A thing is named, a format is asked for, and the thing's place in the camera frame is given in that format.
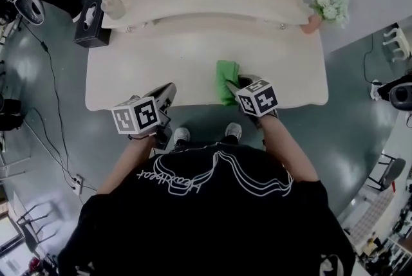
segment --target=green cloth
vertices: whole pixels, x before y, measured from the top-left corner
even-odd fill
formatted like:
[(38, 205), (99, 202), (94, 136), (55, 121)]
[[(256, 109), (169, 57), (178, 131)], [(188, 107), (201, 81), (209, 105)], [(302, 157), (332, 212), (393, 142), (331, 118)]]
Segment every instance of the green cloth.
[(226, 81), (231, 81), (235, 86), (239, 87), (239, 64), (234, 61), (219, 60), (216, 63), (216, 88), (221, 100), (225, 106), (233, 106), (238, 104), (235, 101), (235, 96), (226, 85)]

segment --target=pink vase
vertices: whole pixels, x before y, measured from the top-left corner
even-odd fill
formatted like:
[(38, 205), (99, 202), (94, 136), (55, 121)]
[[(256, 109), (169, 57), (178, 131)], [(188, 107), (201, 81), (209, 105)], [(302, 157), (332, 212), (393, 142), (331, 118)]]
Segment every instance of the pink vase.
[(305, 34), (310, 35), (311, 33), (315, 32), (319, 29), (322, 25), (322, 17), (319, 14), (313, 14), (309, 16), (309, 23), (308, 24), (301, 24), (301, 29)]

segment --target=white chair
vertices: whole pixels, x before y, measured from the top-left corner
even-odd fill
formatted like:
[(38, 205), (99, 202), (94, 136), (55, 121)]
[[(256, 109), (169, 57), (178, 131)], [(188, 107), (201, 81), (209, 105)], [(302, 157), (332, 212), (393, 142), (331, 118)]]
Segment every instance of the white chair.
[(396, 33), (396, 36), (387, 42), (383, 42), (383, 45), (391, 44), (392, 42), (397, 42), (399, 44), (399, 48), (395, 48), (392, 50), (393, 53), (398, 51), (402, 51), (404, 53), (403, 57), (393, 57), (392, 62), (396, 60), (406, 60), (411, 55), (411, 48), (409, 47), (409, 43), (405, 37), (404, 32), (400, 28), (394, 28), (388, 33), (384, 33), (384, 37), (389, 37)]

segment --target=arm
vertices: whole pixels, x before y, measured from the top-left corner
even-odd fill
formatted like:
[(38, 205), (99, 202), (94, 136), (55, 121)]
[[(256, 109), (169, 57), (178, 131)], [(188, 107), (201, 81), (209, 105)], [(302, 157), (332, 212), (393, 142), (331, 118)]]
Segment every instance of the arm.
[(152, 136), (142, 140), (131, 140), (109, 178), (97, 190), (97, 194), (110, 194), (116, 189), (133, 169), (147, 161), (154, 144), (155, 139)]
[(259, 121), (267, 152), (283, 164), (295, 181), (318, 181), (314, 166), (280, 120), (266, 115)]

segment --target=gray floor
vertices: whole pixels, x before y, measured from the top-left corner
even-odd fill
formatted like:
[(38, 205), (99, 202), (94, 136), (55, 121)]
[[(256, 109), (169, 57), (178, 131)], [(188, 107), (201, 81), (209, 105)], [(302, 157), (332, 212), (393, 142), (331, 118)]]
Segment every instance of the gray floor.
[[(117, 134), (109, 111), (91, 112), (84, 105), (88, 51), (72, 43), (75, 25), (64, 12), (46, 7), (47, 18), (40, 27), (32, 27), (46, 42), (53, 57), (61, 99), (64, 135), (71, 172), (78, 172), (98, 187), (111, 171), (128, 139)], [(382, 49), (382, 35), (375, 34), (375, 50), (368, 56), (370, 80), (390, 81), (402, 75), (406, 62), (391, 64), (391, 54)], [(302, 145), (326, 186), (330, 207), (339, 214), (352, 200), (373, 168), (393, 128), (397, 111), (387, 102), (373, 102), (363, 77), (363, 54), (370, 48), (366, 37), (326, 56), (330, 98), (325, 106), (306, 106), (281, 110), (280, 117)], [(64, 152), (47, 54), (26, 28), (8, 39), (0, 58), (6, 61), (3, 93), (23, 102), (27, 122), (45, 141), (37, 108), (46, 124), (48, 136)], [(175, 107), (170, 110), (173, 127), (185, 124), (194, 140), (217, 140), (226, 124), (242, 124), (242, 143), (262, 148), (261, 133), (237, 108), (223, 106)], [(31, 160), (13, 167), (12, 173), (24, 175), (5, 182), (9, 197), (15, 192), (30, 208), (49, 202), (57, 236), (45, 243), (49, 252), (64, 245), (79, 216), (81, 203), (64, 182), (62, 170), (23, 126), (6, 133), (8, 163), (31, 156)], [(85, 189), (82, 200), (93, 194)]]

